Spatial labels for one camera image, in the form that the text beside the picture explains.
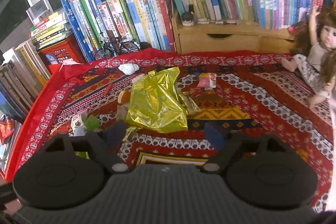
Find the wooden shelf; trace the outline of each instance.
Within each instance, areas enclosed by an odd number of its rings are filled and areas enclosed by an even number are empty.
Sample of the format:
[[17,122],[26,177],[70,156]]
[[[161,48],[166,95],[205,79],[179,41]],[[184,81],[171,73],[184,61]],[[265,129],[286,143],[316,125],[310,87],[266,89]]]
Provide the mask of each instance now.
[[255,52],[286,53],[293,46],[294,37],[287,29],[267,30],[258,23],[197,24],[184,27],[177,11],[172,18],[178,53],[250,50]]

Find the doll's foot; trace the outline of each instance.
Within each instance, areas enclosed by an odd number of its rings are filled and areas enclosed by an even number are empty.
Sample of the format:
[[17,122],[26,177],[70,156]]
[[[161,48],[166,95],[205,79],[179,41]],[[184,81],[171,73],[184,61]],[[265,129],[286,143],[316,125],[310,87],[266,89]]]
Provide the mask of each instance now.
[[294,72],[297,68],[297,63],[294,59],[288,61],[286,58],[281,58],[281,65],[290,72]]
[[314,105],[322,103],[326,98],[322,95],[315,94],[313,97],[307,99],[308,106],[310,109],[313,109]]

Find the brown hair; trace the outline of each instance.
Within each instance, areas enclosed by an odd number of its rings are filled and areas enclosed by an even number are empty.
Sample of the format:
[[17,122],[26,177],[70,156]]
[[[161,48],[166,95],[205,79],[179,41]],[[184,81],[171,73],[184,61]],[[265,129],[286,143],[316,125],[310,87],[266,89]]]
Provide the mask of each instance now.
[[[317,16],[316,21],[318,23],[316,33],[320,42],[323,26],[336,28],[336,14],[330,7],[325,7]],[[291,54],[303,54],[308,56],[311,49],[308,21],[298,22],[294,25],[294,28],[297,34],[295,35],[294,47],[291,49]],[[335,74],[336,49],[332,49],[325,55],[325,60],[323,60],[321,64],[320,80],[324,83],[329,83]]]

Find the shiny yellow wrapper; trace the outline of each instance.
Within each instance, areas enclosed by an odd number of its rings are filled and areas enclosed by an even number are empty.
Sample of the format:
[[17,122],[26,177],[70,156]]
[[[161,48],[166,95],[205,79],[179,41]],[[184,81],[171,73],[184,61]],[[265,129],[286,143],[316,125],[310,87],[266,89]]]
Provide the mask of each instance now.
[[179,73],[178,67],[153,70],[135,82],[125,121],[130,126],[159,133],[187,130],[186,109],[179,102],[174,86]]

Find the small bottle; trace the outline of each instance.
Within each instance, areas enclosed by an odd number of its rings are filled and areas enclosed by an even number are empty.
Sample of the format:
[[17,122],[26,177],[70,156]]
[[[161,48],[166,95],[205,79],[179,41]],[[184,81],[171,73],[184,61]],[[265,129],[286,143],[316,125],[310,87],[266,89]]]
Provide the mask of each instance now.
[[194,25],[194,6],[189,4],[189,11],[184,12],[181,16],[184,27],[191,27]]

